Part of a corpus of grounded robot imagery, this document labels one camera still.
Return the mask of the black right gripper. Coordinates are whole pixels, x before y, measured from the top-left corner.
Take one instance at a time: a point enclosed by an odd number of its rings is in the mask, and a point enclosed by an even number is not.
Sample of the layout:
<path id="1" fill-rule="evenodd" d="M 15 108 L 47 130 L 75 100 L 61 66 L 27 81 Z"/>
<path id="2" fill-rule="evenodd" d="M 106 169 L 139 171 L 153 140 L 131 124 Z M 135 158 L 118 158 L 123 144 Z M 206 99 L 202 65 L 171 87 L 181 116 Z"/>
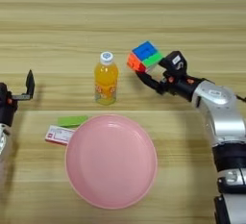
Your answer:
<path id="1" fill-rule="evenodd" d="M 160 60 L 159 66 L 167 69 L 165 58 Z M 204 81 L 204 78 L 195 78 L 188 75 L 183 75 L 182 77 L 166 75 L 162 81 L 158 82 L 145 72 L 137 71 L 135 74 L 144 85 L 150 87 L 158 94 L 168 92 L 172 95 L 179 95 L 188 102 L 192 100 L 193 93 L 197 86 Z"/>

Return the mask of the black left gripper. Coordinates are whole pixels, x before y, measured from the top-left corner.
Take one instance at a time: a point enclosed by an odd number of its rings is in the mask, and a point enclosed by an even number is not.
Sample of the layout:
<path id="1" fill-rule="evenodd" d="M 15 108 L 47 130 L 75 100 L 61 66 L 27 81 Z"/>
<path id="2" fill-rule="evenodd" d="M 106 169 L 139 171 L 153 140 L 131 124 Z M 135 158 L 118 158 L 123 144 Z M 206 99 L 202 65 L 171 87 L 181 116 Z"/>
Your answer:
<path id="1" fill-rule="evenodd" d="M 7 85 L 0 83 L 0 123 L 9 127 L 12 125 L 14 113 L 17 111 L 19 101 L 31 100 L 35 92 L 35 79 L 32 70 L 26 78 L 26 92 L 20 95 L 13 95 L 7 89 Z"/>

